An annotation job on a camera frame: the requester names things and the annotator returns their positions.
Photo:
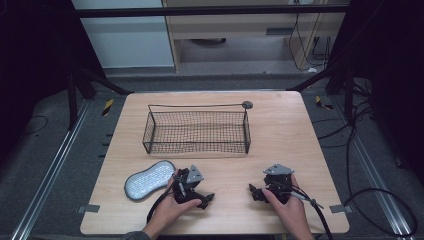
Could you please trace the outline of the black curtain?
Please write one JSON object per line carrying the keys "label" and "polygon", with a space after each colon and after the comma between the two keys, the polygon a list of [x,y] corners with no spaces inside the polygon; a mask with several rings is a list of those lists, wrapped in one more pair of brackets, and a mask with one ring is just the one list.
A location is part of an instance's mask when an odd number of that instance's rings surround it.
{"label": "black curtain", "polygon": [[424,186],[424,0],[350,0],[332,61],[372,83],[398,155]]}
{"label": "black curtain", "polygon": [[72,0],[0,0],[0,169],[18,143],[35,105],[67,88],[66,68],[54,49],[55,35],[82,67],[104,72]]}

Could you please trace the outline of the grey tape piece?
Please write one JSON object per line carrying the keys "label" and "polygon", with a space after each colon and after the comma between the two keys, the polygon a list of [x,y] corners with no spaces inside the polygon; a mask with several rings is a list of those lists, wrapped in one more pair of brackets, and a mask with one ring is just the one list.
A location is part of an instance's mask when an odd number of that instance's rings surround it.
{"label": "grey tape piece", "polygon": [[100,209],[99,205],[92,205],[92,204],[87,204],[84,206],[80,206],[77,209],[77,212],[80,214],[86,213],[86,212],[91,212],[91,213],[97,213]]}
{"label": "grey tape piece", "polygon": [[353,209],[350,206],[344,206],[342,204],[339,205],[332,205],[330,206],[330,211],[335,214],[335,213],[352,213]]}

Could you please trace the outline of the black wire mesh basket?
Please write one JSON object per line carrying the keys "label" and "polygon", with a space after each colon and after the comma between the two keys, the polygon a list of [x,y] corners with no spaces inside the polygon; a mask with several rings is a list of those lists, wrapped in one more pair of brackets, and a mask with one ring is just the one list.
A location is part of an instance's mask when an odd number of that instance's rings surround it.
{"label": "black wire mesh basket", "polygon": [[232,104],[149,104],[143,135],[148,154],[248,154],[251,101]]}

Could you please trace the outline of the person's left hand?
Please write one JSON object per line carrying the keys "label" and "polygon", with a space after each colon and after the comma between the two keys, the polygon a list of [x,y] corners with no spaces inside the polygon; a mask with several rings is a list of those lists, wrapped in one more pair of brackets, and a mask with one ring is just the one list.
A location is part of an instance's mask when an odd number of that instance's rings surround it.
{"label": "person's left hand", "polygon": [[158,204],[153,212],[150,221],[146,225],[164,226],[165,230],[170,227],[180,216],[187,211],[196,208],[201,202],[199,199],[194,199],[186,203],[177,203],[174,196],[170,192],[165,192],[163,200]]}

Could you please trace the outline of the aluminium floor rail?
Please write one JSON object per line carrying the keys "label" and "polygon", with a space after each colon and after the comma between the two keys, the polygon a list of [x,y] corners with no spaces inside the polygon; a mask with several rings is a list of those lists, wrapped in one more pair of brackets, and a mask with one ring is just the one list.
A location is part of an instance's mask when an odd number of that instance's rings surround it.
{"label": "aluminium floor rail", "polygon": [[342,123],[346,125],[348,134],[348,142],[346,145],[346,174],[349,198],[354,200],[361,193],[365,192],[365,190],[361,190],[353,193],[351,190],[350,153],[354,152],[371,186],[371,192],[376,195],[386,219],[389,222],[391,227],[390,234],[394,234],[397,240],[416,240],[413,235],[414,227],[407,223],[405,216],[401,212],[401,201],[397,200],[395,194],[389,191],[388,186],[372,163],[370,155],[357,133],[357,118],[361,118],[364,114],[369,113],[370,107],[364,107],[363,103],[360,103],[349,110],[349,106],[345,107],[344,102],[339,98],[331,96],[330,100],[333,103],[335,111],[340,115]]}
{"label": "aluminium floor rail", "polygon": [[15,227],[10,240],[27,240],[34,224],[36,223],[41,210],[43,209],[53,185],[66,162],[68,154],[80,132],[80,129],[86,119],[91,101],[83,100],[81,108],[78,110],[77,120],[74,126],[67,131],[55,157],[52,160],[45,176],[43,177],[34,197],[32,198],[25,214],[19,224]]}

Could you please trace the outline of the grey oval silicone pad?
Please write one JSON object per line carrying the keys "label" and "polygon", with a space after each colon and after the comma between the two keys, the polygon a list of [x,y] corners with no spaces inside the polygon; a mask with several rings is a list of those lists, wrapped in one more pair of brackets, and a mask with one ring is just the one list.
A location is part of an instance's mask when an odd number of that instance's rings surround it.
{"label": "grey oval silicone pad", "polygon": [[173,163],[162,160],[145,170],[132,174],[125,181],[125,195],[132,201],[143,201],[155,191],[166,187],[175,170]]}

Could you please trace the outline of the person's right hand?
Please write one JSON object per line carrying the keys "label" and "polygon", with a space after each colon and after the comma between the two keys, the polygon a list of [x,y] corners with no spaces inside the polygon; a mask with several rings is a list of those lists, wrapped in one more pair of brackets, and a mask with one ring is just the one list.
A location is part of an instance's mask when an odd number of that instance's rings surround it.
{"label": "person's right hand", "polygon": [[263,189],[263,192],[286,230],[309,228],[304,204],[300,199],[291,196],[286,204],[282,204],[271,191]]}

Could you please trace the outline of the black horizontal frame bar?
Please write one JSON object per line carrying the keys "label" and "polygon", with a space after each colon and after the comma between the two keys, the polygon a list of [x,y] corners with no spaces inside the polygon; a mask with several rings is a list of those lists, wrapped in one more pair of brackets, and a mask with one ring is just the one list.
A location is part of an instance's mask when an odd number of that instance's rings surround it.
{"label": "black horizontal frame bar", "polygon": [[128,9],[83,9],[74,10],[80,18],[105,17],[156,17],[156,16],[202,16],[243,14],[297,14],[347,12],[349,4],[324,5],[266,5],[266,6],[200,6]]}

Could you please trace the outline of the light wooden desk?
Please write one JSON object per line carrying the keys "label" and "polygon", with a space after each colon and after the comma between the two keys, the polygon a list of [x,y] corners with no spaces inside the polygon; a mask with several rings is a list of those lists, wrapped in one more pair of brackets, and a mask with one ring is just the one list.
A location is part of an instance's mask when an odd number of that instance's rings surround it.
{"label": "light wooden desk", "polygon": [[[161,0],[165,7],[330,5],[350,0]],[[316,38],[335,37],[344,13],[169,16],[166,18],[174,63],[180,66],[182,46],[190,39],[282,36],[298,68],[303,68]]]}

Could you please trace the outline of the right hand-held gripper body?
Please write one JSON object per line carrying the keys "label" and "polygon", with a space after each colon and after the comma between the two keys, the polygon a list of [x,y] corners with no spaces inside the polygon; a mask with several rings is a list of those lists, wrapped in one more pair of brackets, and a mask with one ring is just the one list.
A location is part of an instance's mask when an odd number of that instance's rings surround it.
{"label": "right hand-held gripper body", "polygon": [[265,174],[264,182],[267,189],[271,191],[282,204],[286,204],[292,192],[291,176],[294,170],[276,163],[266,168],[263,173]]}

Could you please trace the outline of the white cabinet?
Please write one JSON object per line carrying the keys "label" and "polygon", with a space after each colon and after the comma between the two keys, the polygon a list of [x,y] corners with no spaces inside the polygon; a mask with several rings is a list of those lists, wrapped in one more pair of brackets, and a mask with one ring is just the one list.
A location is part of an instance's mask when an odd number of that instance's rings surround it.
{"label": "white cabinet", "polygon": [[[161,0],[72,0],[76,10],[162,7]],[[173,67],[165,18],[82,18],[104,69]]]}

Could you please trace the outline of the yellow black striped tape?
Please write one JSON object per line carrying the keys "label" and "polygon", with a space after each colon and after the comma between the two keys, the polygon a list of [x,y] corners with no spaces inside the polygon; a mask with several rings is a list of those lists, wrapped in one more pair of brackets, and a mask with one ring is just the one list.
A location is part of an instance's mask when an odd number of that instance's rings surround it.
{"label": "yellow black striped tape", "polygon": [[108,99],[106,101],[105,106],[104,106],[104,108],[102,110],[102,114],[101,114],[102,116],[107,116],[108,115],[108,113],[110,112],[110,109],[111,109],[113,103],[114,103],[114,99]]}
{"label": "yellow black striped tape", "polygon": [[327,110],[333,110],[334,109],[332,104],[325,103],[320,96],[315,97],[315,104],[318,107],[321,107],[321,108],[324,108],[324,109],[327,109]]}

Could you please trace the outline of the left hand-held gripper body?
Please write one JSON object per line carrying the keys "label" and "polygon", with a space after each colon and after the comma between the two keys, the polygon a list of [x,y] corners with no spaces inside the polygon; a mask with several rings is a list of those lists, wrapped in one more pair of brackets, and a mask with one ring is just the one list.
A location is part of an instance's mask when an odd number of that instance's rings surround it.
{"label": "left hand-held gripper body", "polygon": [[198,168],[192,164],[190,168],[179,169],[173,177],[173,194],[177,203],[199,199],[204,201],[204,196],[195,191],[196,186],[204,179]]}

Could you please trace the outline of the black metal stand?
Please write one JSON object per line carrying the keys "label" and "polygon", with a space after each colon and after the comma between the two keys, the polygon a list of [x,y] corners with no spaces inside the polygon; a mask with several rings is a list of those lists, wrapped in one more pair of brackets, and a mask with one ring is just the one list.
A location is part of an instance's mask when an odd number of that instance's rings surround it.
{"label": "black metal stand", "polygon": [[326,69],[313,75],[306,81],[288,88],[288,91],[301,92],[307,87],[317,83],[318,81],[328,78],[329,82],[325,87],[325,91],[329,95],[336,94],[341,88],[344,88],[344,117],[348,124],[354,125],[354,68],[346,63],[331,63]]}
{"label": "black metal stand", "polygon": [[84,99],[94,99],[96,90],[91,82],[101,84],[102,86],[112,90],[119,95],[129,95],[131,91],[125,90],[105,77],[102,77],[86,68],[79,65],[71,64],[67,70],[67,93],[68,93],[68,106],[69,106],[69,130],[72,130],[78,120],[78,106],[76,90],[79,90]]}

